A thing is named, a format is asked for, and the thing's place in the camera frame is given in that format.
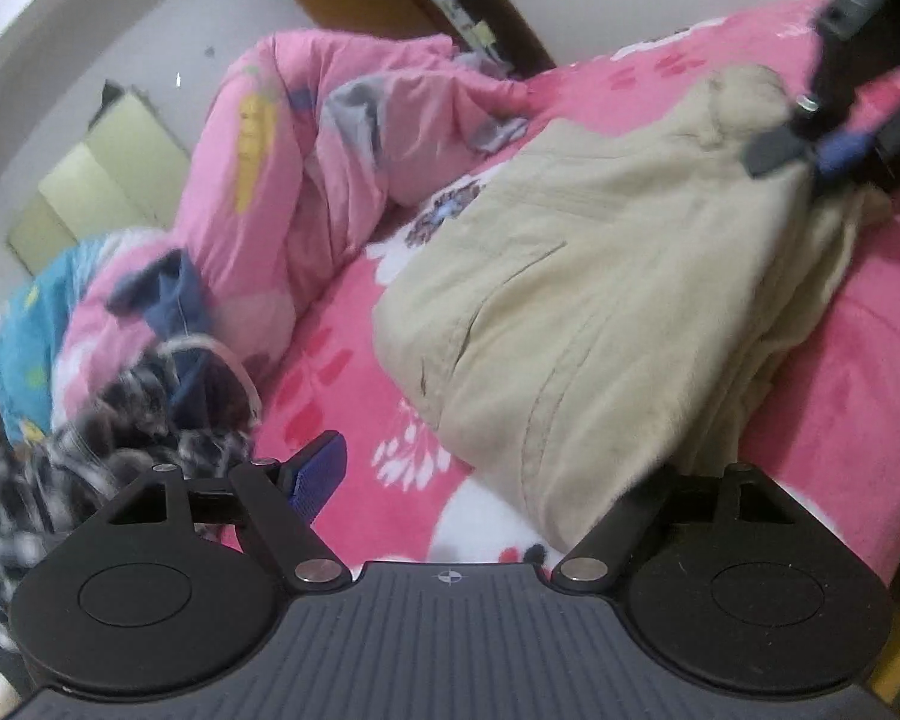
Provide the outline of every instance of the flower pattern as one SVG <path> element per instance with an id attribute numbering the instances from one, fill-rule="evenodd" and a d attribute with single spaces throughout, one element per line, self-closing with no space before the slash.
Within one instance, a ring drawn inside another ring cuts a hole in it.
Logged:
<path id="1" fill-rule="evenodd" d="M 424 490 L 438 473 L 450 469 L 453 456 L 406 400 L 396 407 L 394 437 L 380 442 L 370 464 L 385 487 Z"/>

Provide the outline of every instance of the black and white cloth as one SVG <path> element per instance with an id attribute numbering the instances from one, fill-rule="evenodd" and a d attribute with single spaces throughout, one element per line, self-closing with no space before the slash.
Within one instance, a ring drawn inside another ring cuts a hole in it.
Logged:
<path id="1" fill-rule="evenodd" d="M 137 476 L 174 463 L 188 479 L 221 477 L 250 457 L 242 432 L 173 424 L 178 384 L 172 358 L 146 357 L 29 457 L 0 448 L 2 649 L 16 651 L 7 613 L 26 572 Z"/>

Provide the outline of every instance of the beige jacket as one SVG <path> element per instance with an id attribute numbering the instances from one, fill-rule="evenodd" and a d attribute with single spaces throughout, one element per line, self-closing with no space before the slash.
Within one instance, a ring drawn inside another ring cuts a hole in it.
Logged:
<path id="1" fill-rule="evenodd" d="M 406 267 L 381 364 L 442 444 L 557 548 L 666 459 L 719 472 L 850 261 L 862 194 L 739 161 L 783 121 L 759 67 L 609 139 L 557 121 Z"/>

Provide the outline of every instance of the bed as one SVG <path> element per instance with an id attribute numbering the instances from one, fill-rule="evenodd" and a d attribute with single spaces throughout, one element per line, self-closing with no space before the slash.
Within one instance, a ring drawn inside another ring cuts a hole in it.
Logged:
<path id="1" fill-rule="evenodd" d="M 695 80 L 730 64 L 769 65 L 799 90 L 813 57 L 808 22 L 817 5 L 787 1 L 711 20 L 532 79 L 536 115 L 525 139 L 437 193 L 413 218 L 382 224 L 300 320 L 269 393 L 257 454 L 285 459 L 324 429 L 343 433 L 346 480 L 314 526 L 355 571 L 367 560 L 552 567 L 561 557 L 439 445 L 382 372 L 370 312 L 386 285 L 551 119 L 619 134 L 658 118 Z M 874 122 L 898 100 L 900 74 L 866 90 L 854 121 Z M 779 372 L 741 457 L 890 581 L 900 560 L 900 196 L 895 217 L 861 240 L 826 320 Z"/>

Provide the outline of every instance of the pink comforter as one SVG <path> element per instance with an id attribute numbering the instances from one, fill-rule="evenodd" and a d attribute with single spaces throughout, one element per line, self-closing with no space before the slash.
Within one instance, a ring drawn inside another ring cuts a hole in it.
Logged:
<path id="1" fill-rule="evenodd" d="M 259 384 L 296 320 L 356 256 L 389 201 L 415 206 L 498 151 L 523 84 L 455 61 L 450 38 L 307 30 L 261 41 L 223 81 L 173 230 L 115 258 L 77 306 L 53 371 L 53 423 L 154 343 L 109 314 L 115 285 L 174 248 L 197 266 L 214 336 Z"/>
<path id="2" fill-rule="evenodd" d="M 813 52 L 815 4 L 742 13 L 538 76 L 530 95 L 542 112 L 530 136 L 554 117 L 608 134 L 639 127 L 732 63 L 769 65 L 797 90 Z M 858 121 L 899 98 L 900 79 L 872 88 Z M 413 256 L 412 229 L 372 245 L 300 322 L 258 454 L 287 458 L 325 428 L 346 436 L 348 474 L 316 527 L 348 565 L 495 562 L 530 551 L 552 566 L 559 555 L 439 446 L 373 356 L 370 310 Z M 900 202 L 893 221 L 865 234 L 833 310 L 781 370 L 741 455 L 890 579 L 900 559 Z"/>

